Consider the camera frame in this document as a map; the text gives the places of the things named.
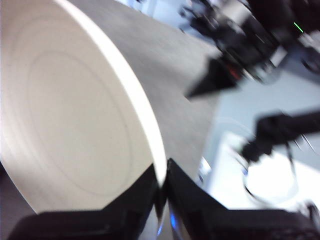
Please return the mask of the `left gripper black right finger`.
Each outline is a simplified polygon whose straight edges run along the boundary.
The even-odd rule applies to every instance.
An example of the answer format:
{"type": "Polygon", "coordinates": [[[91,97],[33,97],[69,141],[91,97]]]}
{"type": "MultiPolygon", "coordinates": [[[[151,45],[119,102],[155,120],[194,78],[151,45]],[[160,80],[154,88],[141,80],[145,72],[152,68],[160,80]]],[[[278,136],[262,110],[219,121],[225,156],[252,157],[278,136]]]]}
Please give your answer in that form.
{"type": "Polygon", "coordinates": [[[180,240],[318,240],[318,210],[227,209],[172,159],[167,161],[170,224],[180,240]]]}

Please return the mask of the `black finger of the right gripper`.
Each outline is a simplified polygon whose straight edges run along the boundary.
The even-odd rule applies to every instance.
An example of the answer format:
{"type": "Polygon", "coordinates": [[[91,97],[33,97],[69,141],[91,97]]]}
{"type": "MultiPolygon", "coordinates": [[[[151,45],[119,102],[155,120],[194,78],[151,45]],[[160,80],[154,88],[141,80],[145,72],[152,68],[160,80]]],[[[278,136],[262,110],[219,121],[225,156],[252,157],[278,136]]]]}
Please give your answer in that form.
{"type": "Polygon", "coordinates": [[[186,98],[195,98],[237,86],[237,66],[224,59],[210,59],[207,72],[186,91],[186,98]]]}

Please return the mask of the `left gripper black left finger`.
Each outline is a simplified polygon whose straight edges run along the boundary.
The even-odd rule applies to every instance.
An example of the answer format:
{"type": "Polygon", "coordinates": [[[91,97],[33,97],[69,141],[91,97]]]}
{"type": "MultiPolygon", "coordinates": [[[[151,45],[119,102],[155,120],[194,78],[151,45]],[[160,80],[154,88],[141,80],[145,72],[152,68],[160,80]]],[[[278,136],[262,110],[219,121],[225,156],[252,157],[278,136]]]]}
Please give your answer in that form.
{"type": "Polygon", "coordinates": [[[155,169],[150,165],[108,205],[94,210],[47,211],[23,217],[10,240],[137,240],[158,194],[155,169]]]}

